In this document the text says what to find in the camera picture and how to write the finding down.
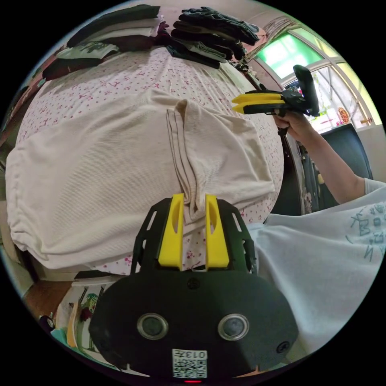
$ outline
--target green window pane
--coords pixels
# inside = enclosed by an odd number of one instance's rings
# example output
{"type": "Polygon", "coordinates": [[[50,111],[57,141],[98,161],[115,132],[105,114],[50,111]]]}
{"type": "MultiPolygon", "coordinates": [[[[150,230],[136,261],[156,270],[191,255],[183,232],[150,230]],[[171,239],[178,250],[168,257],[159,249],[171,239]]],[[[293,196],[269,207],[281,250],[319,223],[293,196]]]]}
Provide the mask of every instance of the green window pane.
{"type": "Polygon", "coordinates": [[[303,37],[304,39],[307,39],[315,47],[318,47],[318,49],[320,49],[320,51],[324,52],[328,57],[339,56],[339,54],[333,48],[331,48],[328,44],[321,41],[319,38],[317,38],[316,36],[314,36],[310,32],[306,31],[305,29],[297,28],[297,29],[294,29],[293,31],[296,32],[301,37],[303,37]]]}
{"type": "Polygon", "coordinates": [[[257,55],[283,79],[292,74],[294,65],[308,66],[323,58],[307,44],[286,33],[257,55]]]}

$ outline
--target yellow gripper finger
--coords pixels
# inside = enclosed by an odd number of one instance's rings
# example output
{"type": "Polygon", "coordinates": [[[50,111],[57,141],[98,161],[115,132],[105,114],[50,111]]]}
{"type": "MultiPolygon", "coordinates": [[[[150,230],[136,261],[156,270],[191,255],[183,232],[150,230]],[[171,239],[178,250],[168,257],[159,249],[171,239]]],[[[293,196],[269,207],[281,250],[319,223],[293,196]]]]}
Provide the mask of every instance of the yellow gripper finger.
{"type": "Polygon", "coordinates": [[[174,194],[158,256],[162,267],[175,267],[182,271],[183,220],[184,194],[174,194]]]}
{"type": "Polygon", "coordinates": [[[281,94],[269,94],[269,93],[241,94],[236,98],[232,99],[232,103],[243,103],[247,101],[255,102],[255,101],[265,101],[265,100],[279,101],[281,100],[281,94]]]}
{"type": "Polygon", "coordinates": [[[280,107],[279,105],[282,105],[284,104],[285,102],[284,101],[275,101],[275,100],[271,100],[271,101],[264,101],[264,102],[243,102],[243,103],[239,103],[237,106],[233,106],[232,107],[232,110],[237,112],[237,113],[240,113],[240,114],[244,114],[244,107],[246,106],[251,106],[251,105],[278,105],[278,108],[280,107]]]}
{"type": "Polygon", "coordinates": [[[229,256],[217,198],[207,194],[205,199],[206,270],[226,268],[229,265],[229,256]]]}

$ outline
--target stack of clothes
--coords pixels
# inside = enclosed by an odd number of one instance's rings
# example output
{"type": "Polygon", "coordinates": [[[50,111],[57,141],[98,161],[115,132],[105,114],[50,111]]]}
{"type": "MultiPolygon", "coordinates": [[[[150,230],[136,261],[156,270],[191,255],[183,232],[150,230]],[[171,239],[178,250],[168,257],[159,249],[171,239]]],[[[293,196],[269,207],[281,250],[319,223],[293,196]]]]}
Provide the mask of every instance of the stack of clothes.
{"type": "Polygon", "coordinates": [[[255,45],[259,28],[212,8],[182,10],[167,48],[172,56],[219,68],[233,57],[242,60],[242,43],[255,45]]]}
{"type": "Polygon", "coordinates": [[[102,15],[71,37],[43,77],[57,79],[95,67],[115,53],[148,50],[167,27],[159,6],[141,4],[102,15]]]}

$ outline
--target window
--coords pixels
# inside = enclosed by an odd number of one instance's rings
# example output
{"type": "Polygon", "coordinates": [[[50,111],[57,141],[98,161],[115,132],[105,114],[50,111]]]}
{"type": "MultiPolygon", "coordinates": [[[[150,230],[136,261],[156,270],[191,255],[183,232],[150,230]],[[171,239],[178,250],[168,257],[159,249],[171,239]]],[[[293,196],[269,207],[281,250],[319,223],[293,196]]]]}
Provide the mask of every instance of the window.
{"type": "MultiPolygon", "coordinates": [[[[346,123],[352,123],[354,127],[363,126],[361,122],[366,119],[363,107],[332,66],[313,71],[312,76],[320,116],[308,117],[308,120],[316,131],[323,133],[346,123]]],[[[291,86],[298,87],[298,83],[294,82],[288,87],[291,86]]]]}
{"type": "Polygon", "coordinates": [[[296,64],[308,66],[323,59],[315,50],[289,33],[274,40],[256,56],[271,67],[281,79],[292,74],[293,66],[296,64]]]}
{"type": "Polygon", "coordinates": [[[377,108],[375,107],[373,100],[370,98],[369,93],[365,89],[363,83],[360,81],[356,73],[347,63],[339,63],[338,66],[349,78],[349,80],[351,80],[353,85],[358,90],[358,93],[363,98],[367,108],[369,109],[371,114],[371,117],[367,117],[367,120],[370,121],[369,123],[374,125],[381,125],[382,121],[378,114],[377,108]]]}
{"type": "Polygon", "coordinates": [[[326,56],[328,56],[328,57],[339,56],[339,54],[333,48],[331,48],[328,44],[326,44],[322,40],[318,39],[316,36],[314,36],[313,34],[311,34],[308,31],[306,31],[305,29],[297,28],[297,29],[292,30],[292,32],[295,32],[298,35],[300,35],[301,37],[303,37],[304,39],[307,39],[315,47],[318,47],[318,49],[320,49],[320,51],[324,52],[326,54],[326,56]]]}

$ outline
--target bed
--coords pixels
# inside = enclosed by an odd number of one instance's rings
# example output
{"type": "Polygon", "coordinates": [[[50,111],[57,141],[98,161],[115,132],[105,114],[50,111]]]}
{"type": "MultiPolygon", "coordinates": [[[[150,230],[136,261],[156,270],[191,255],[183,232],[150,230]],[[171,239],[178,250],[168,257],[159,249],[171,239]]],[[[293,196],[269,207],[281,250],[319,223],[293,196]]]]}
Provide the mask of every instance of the bed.
{"type": "MultiPolygon", "coordinates": [[[[219,70],[177,59],[164,47],[151,51],[127,52],[111,57],[101,65],[74,72],[46,82],[38,91],[24,116],[16,144],[33,134],[49,129],[63,120],[97,109],[115,98],[158,88],[181,99],[193,99],[202,106],[239,116],[231,100],[253,89],[249,81],[230,64],[219,70]]],[[[245,115],[251,120],[264,145],[265,155],[275,185],[275,192],[241,210],[246,223],[263,222],[278,197],[283,179],[283,148],[272,117],[245,115]]],[[[183,241],[184,269],[205,263],[205,233],[186,235],[183,241]]],[[[128,275],[131,253],[91,264],[91,269],[128,275]]]]}

